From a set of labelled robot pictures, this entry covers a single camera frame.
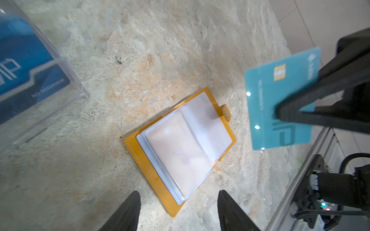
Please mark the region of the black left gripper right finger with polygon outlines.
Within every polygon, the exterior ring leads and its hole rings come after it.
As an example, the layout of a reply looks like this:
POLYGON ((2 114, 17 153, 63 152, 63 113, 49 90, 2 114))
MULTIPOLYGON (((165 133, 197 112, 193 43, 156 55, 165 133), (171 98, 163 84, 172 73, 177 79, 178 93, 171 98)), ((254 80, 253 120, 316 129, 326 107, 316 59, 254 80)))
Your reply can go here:
POLYGON ((260 231, 227 191, 219 191, 217 208, 221 231, 260 231))

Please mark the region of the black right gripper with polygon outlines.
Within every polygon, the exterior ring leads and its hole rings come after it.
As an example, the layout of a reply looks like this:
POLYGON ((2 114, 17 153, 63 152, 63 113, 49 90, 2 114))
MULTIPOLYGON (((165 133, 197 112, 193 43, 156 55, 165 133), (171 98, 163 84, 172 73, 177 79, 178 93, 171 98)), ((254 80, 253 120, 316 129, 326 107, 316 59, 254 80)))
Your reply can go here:
POLYGON ((336 56, 319 72, 316 83, 282 101, 276 108, 278 119, 306 125, 370 133, 370 29, 342 37, 336 56), (314 112, 300 109, 339 91, 343 98, 333 106, 314 112))

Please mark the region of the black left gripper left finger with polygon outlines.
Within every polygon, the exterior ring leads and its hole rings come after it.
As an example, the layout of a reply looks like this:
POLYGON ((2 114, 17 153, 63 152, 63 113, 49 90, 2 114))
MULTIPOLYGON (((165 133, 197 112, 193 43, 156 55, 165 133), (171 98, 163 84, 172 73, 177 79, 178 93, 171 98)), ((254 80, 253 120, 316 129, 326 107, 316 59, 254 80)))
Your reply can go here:
POLYGON ((133 191, 99 231, 136 231, 140 210, 140 194, 138 191, 133 191))

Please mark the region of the yellow leather card holder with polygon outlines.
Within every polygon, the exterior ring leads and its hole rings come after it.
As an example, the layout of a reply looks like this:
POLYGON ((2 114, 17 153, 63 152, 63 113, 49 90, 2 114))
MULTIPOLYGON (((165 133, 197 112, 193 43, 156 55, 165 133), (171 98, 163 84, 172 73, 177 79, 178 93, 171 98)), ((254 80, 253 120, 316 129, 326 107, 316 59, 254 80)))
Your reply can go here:
POLYGON ((124 140, 171 217, 236 143, 230 119, 228 107, 204 88, 124 140))

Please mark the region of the teal VIP credit card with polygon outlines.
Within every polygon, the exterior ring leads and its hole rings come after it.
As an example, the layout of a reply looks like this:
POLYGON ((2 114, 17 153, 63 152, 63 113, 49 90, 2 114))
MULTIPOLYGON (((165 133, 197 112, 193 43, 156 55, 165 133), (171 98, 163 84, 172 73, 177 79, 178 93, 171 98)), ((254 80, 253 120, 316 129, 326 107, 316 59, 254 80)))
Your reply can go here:
POLYGON ((312 48, 245 72, 253 150, 305 144, 312 126, 277 118, 277 106, 317 82, 320 48, 312 48))

